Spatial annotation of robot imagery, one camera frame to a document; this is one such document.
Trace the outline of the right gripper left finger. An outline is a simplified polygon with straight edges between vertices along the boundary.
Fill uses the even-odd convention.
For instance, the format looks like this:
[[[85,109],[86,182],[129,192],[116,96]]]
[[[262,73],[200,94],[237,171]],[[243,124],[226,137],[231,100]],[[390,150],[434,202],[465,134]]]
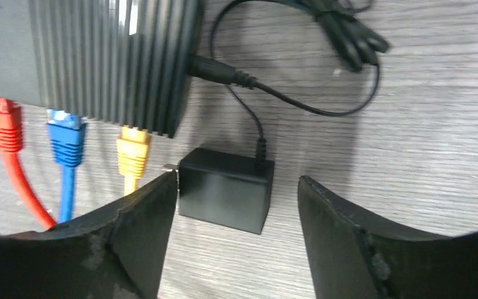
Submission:
[[[156,298],[176,201],[169,171],[45,232],[0,235],[0,298]]]

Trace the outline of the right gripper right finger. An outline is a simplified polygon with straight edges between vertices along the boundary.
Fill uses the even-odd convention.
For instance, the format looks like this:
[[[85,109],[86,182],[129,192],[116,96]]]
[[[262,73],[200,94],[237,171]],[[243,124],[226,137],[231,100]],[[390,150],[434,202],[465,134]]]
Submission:
[[[298,210],[317,298],[478,298],[478,231],[408,227],[309,176],[299,178]]]

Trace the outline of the black power adapter with cord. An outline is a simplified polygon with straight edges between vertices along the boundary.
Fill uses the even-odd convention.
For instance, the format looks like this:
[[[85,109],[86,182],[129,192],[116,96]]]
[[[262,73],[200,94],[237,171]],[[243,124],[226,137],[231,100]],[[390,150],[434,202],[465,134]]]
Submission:
[[[375,80],[367,101],[371,102],[380,84],[379,54],[389,50],[381,35],[360,22],[356,15],[373,6],[368,1],[356,7],[351,1],[287,1],[287,6],[300,9],[313,17],[324,31],[334,52],[354,73],[367,65],[375,70]],[[356,113],[321,110],[260,83],[250,74],[215,59],[213,55],[193,55],[188,73],[193,77],[221,83],[228,89],[239,86],[258,89],[306,112],[343,117]],[[267,158],[266,138],[260,119],[252,115],[258,130],[254,157],[196,148],[180,160],[179,214],[232,229],[260,234],[271,203],[275,163]]]

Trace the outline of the ribbed black network switch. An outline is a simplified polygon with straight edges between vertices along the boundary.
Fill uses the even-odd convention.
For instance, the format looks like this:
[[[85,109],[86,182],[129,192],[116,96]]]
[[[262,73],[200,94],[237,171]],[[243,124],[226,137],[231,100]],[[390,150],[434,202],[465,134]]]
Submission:
[[[0,0],[0,97],[173,138],[203,1]]]

